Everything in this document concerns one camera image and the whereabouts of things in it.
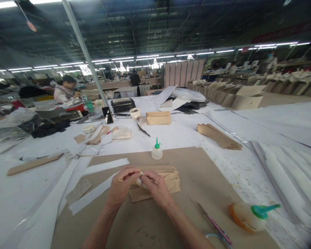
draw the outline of black phone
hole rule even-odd
[[[105,117],[106,124],[114,123],[113,115],[111,113],[110,108],[109,107],[103,107],[102,110],[103,110],[103,114],[104,114],[104,117]]]

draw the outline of metal pole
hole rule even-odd
[[[65,7],[67,16],[69,18],[69,21],[70,21],[72,27],[73,27],[73,30],[74,30],[75,35],[77,37],[78,43],[81,46],[81,49],[82,49],[83,54],[85,56],[85,59],[86,59],[86,61],[88,63],[88,66],[89,66],[89,68],[91,70],[91,73],[92,73],[92,76],[93,76],[93,80],[95,81],[95,83],[97,85],[97,88],[99,90],[99,94],[100,94],[101,98],[103,99],[104,106],[108,107],[107,99],[106,99],[104,91],[103,91],[103,89],[102,89],[102,87],[100,85],[100,82],[99,82],[99,79],[98,79],[98,75],[97,75],[97,73],[96,73],[96,71],[94,69],[91,57],[90,57],[89,52],[88,52],[88,50],[86,48],[84,39],[82,37],[81,31],[79,30],[79,27],[78,27],[77,21],[75,19],[73,10],[72,10],[72,8],[70,6],[70,3],[68,2],[68,0],[62,0],[62,4]]]

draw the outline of red banner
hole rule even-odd
[[[252,39],[251,44],[268,42],[271,40],[299,34],[302,32],[311,31],[311,21],[303,22],[301,24],[293,25],[288,28],[279,29],[277,31],[264,34],[261,36],[256,36]]]

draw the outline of woman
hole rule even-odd
[[[59,101],[61,104],[69,102],[75,98],[78,98],[81,93],[74,92],[73,89],[76,86],[76,80],[69,76],[63,76],[63,82],[58,82],[54,90],[54,99]]]

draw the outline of cardboard piece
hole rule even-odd
[[[80,144],[81,142],[83,142],[85,140],[86,136],[79,134],[77,136],[74,137],[76,143]]]
[[[163,158],[158,161],[152,159],[150,151],[95,156],[90,166],[122,157],[127,157],[130,164],[135,166],[170,164],[177,168],[180,172],[181,191],[172,196],[203,233],[217,233],[217,230],[207,220],[196,202],[199,202],[227,233],[235,249],[251,248],[251,245],[258,245],[258,249],[279,249],[266,230],[249,234],[232,220],[228,207],[233,202],[239,202],[242,199],[203,148],[163,150]],[[86,192],[89,193],[121,169],[122,167],[113,168],[83,176],[80,182],[88,179],[92,183],[93,186]],[[56,221],[51,248],[81,247],[99,216],[99,212],[105,206],[109,192],[110,190],[106,190],[74,216],[67,204]],[[213,239],[212,244],[215,248],[224,248],[221,240]],[[131,198],[127,196],[117,213],[106,247],[177,249],[184,248],[184,244],[174,224],[154,199],[132,203]]]
[[[197,132],[214,140],[223,149],[242,150],[243,146],[240,143],[225,135],[211,124],[198,124]]]
[[[88,191],[91,187],[92,184],[87,179],[84,179],[69,194],[67,194],[67,203],[69,205],[73,204],[75,201],[81,198],[82,195],[85,194],[85,192]]]
[[[62,156],[62,154],[56,155],[56,156],[51,157],[51,158],[43,157],[43,158],[38,159],[38,160],[34,160],[34,161],[27,162],[27,163],[25,163],[25,164],[18,165],[18,166],[16,166],[16,167],[10,168],[10,169],[8,170],[8,172],[7,172],[7,175],[8,175],[8,176],[16,175],[16,174],[18,174],[18,173],[27,171],[27,170],[29,170],[29,169],[36,168],[36,167],[41,166],[41,165],[43,165],[43,164],[47,164],[47,163],[56,161],[56,160],[58,160],[61,156]]]

